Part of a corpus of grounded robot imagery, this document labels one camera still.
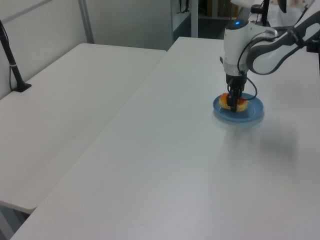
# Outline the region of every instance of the white wall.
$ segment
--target white wall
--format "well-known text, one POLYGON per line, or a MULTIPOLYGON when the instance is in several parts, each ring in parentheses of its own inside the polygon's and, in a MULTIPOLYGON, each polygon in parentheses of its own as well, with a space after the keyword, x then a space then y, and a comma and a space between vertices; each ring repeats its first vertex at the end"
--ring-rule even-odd
MULTIPOLYGON (((186 9, 186 0, 182 0, 181 10, 184 11, 185 9, 186 9)), ((191 0, 189 0, 189 10, 190 10, 189 12, 177 14, 178 12, 180 12, 179 0, 171 0, 171 10, 172 10, 172 27, 174 31, 190 15, 191 0)))
POLYGON ((86 0, 96 44, 168 50, 170 0, 86 0))
MULTIPOLYGON (((76 45, 87 42, 77 0, 52 0, 4 27, 24 81, 76 45)), ((9 92, 9 64, 0 45, 0 99, 9 92)))

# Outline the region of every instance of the black cable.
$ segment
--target black cable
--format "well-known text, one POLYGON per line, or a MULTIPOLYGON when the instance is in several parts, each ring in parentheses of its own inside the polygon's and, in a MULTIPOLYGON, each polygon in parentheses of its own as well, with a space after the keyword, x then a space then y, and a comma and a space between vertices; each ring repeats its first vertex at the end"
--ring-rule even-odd
MULTIPOLYGON (((269 42, 270 42, 270 41, 272 41, 272 40, 274 40, 274 39, 277 39, 277 38, 279 38, 279 36, 275 36, 275 37, 271 37, 271 38, 269 38, 269 37, 264 37, 264 38, 260 39, 259 41, 257 41, 256 43, 259 43, 259 42, 262 42, 262 41, 269 41, 269 42)), ((254 41, 254 40, 251 40, 247 45, 245 45, 245 47, 243 48, 243 50, 242 50, 242 52, 241 52, 241 54, 240 54, 240 56, 239 56, 238 62, 237 62, 237 68, 238 68, 239 74, 241 74, 242 76, 245 75, 245 71, 240 70, 240 60, 241 60, 241 58, 242 58, 242 55, 243 55, 244 52, 246 51, 247 47, 249 47, 249 45, 250 45, 253 41, 254 41)), ((252 84, 252 86, 254 87, 254 90, 255 90, 254 96, 251 97, 251 98, 246 99, 247 101, 250 101, 250 100, 253 100, 253 99, 256 98, 256 96, 258 95, 258 89, 257 89, 257 87, 256 87, 256 85, 254 84, 253 81, 251 81, 247 76, 245 76, 245 77, 246 77, 246 79, 252 84)))
POLYGON ((303 12, 302 12, 302 14, 301 14, 301 16, 299 17, 298 21, 296 21, 296 23, 295 23, 294 25, 296 25, 296 24, 302 19, 302 17, 305 15, 305 13, 306 13, 307 10, 308 10, 308 5, 305 6, 305 8, 304 8, 304 10, 303 10, 303 12))
POLYGON ((258 95, 258 89, 257 89, 256 85, 254 84, 254 82, 251 81, 247 76, 246 76, 246 79, 252 84, 252 86, 254 87, 254 90, 255 90, 254 96, 246 99, 247 101, 250 101, 250 100, 253 100, 256 98, 256 96, 258 95))
MULTIPOLYGON (((5 38, 6 38, 7 42, 8 42, 8 45, 10 45, 7 31, 6 31, 5 27, 4 27, 4 25, 2 24, 2 22, 1 22, 1 28, 2 28, 3 31, 4 31, 5 38)), ((11 85, 11 66, 10 66, 10 65, 9 65, 9 86, 10 86, 10 90, 11 90, 11 92, 12 92, 13 89, 12 89, 12 85, 11 85)))

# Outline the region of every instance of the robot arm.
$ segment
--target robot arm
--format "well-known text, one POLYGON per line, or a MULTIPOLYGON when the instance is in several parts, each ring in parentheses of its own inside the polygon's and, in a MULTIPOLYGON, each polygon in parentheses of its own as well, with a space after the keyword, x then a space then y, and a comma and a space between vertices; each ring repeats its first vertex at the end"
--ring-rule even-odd
POLYGON ((285 34, 247 20, 235 20, 224 32, 223 68, 228 85, 227 104, 237 110, 248 80, 247 72, 271 74, 289 56, 320 37, 320 0, 314 0, 303 17, 285 34))
POLYGON ((254 39, 248 50, 246 66, 256 74, 272 74, 289 56, 319 37, 320 0, 315 0, 301 20, 277 40, 254 39))

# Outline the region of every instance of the table surface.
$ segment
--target table surface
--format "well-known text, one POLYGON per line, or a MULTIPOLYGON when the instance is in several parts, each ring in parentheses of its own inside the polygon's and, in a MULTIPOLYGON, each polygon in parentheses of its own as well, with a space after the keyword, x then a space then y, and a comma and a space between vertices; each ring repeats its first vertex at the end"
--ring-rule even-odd
POLYGON ((318 55, 250 72, 264 116, 231 123, 223 51, 179 38, 12 239, 318 239, 318 55))
POLYGON ((30 213, 165 51, 80 44, 0 101, 0 204, 30 213))

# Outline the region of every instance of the bread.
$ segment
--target bread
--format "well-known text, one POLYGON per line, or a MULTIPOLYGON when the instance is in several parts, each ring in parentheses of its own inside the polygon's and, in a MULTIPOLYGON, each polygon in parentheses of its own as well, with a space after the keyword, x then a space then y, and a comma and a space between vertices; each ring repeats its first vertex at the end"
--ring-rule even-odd
MULTIPOLYGON (((230 110, 230 106, 228 106, 227 104, 227 96, 228 96, 228 93, 225 92, 219 97, 219 105, 224 109, 230 110)), ((236 105, 236 111, 242 112, 246 110, 247 107, 248 107, 248 101, 243 96, 241 96, 240 99, 238 99, 238 103, 236 105)))

